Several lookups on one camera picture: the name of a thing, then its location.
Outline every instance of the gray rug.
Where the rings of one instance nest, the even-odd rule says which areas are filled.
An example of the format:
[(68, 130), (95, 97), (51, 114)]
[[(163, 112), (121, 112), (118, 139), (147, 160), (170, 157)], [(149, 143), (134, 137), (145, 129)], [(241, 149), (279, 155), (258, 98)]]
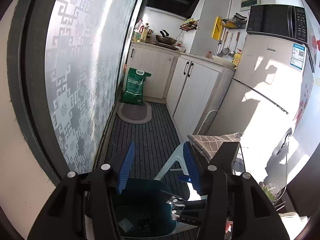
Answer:
[(143, 106), (120, 103), (117, 114), (125, 122), (142, 124), (149, 122), (152, 118), (151, 105), (143, 101)]

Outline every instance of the yellow cutting board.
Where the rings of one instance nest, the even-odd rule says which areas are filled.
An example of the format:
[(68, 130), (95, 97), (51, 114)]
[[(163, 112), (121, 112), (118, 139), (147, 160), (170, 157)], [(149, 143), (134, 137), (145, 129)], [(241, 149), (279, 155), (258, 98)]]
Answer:
[(221, 18), (217, 16), (213, 25), (212, 36), (211, 36), (215, 40), (220, 40), (221, 38), (223, 27), (220, 25), (220, 22), (221, 22)]

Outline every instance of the spice rack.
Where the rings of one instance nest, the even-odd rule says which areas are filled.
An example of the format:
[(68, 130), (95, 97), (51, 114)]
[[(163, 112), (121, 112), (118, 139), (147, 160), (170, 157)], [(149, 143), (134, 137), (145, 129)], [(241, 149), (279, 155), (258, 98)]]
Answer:
[(237, 17), (222, 19), (220, 25), (225, 27), (226, 29), (245, 29), (245, 25), (247, 20), (241, 20)]
[(185, 23), (181, 25), (179, 29), (187, 32), (187, 31), (195, 30), (197, 27), (198, 25), (190, 22), (190, 23)]

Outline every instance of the cabinet handle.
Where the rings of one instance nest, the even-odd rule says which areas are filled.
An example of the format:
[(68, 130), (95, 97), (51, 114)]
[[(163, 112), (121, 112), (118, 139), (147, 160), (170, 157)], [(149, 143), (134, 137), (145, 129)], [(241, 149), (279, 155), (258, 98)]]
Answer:
[(189, 64), (190, 62), (187, 61), (186, 65), (184, 66), (184, 70), (183, 70), (183, 74), (185, 75), (186, 74), (186, 67), (187, 65)]
[(191, 63), (190, 68), (189, 68), (189, 72), (188, 72), (188, 77), (190, 77), (190, 73), (191, 73), (191, 69), (192, 69), (193, 65), (194, 65), (194, 64)]

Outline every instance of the refrigerator handle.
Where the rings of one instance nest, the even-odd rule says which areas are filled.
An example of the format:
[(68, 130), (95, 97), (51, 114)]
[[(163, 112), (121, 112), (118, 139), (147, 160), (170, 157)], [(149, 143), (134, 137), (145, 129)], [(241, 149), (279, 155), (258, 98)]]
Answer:
[(315, 66), (313, 65), (313, 60), (311, 58), (311, 52), (310, 52), (308, 47), (307, 47), (307, 52), (308, 52), (308, 58), (309, 58), (310, 66), (311, 66), (311, 71), (314, 73), (315, 72)]
[(292, 6), (288, 6), (288, 29), (289, 29), (289, 37), (293, 38), (293, 33), (292, 33)]

